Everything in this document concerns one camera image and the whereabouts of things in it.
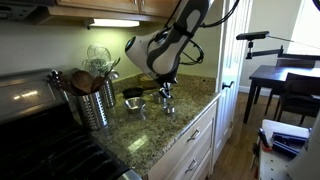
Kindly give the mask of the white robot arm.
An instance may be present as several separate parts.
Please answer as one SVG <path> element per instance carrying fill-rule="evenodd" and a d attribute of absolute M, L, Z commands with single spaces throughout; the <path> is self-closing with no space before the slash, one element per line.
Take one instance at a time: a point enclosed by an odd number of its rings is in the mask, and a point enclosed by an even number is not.
<path fill-rule="evenodd" d="M 180 54 L 199 27 L 208 28 L 222 24 L 234 12 L 240 0 L 219 21 L 204 24 L 203 20 L 214 0 L 179 0 L 178 17 L 171 27 L 165 25 L 161 30 L 145 36 L 133 36 L 125 46 L 127 57 L 143 73 L 160 86 L 159 94 L 171 98 L 170 85 L 176 84 L 176 74 L 180 64 Z"/>

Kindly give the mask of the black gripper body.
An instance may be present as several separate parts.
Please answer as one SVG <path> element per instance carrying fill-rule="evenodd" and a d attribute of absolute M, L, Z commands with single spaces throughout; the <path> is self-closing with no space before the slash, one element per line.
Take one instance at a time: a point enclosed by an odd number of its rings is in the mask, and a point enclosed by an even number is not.
<path fill-rule="evenodd" d="M 161 87 L 164 87 L 166 83 L 177 84 L 177 79 L 175 74 L 158 75 L 155 81 Z"/>

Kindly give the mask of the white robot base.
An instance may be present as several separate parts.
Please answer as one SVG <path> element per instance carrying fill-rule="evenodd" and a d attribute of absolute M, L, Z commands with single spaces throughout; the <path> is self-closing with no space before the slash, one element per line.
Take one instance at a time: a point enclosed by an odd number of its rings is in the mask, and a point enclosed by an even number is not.
<path fill-rule="evenodd" d="M 320 180 L 320 111 L 306 143 L 287 167 L 292 180 Z"/>

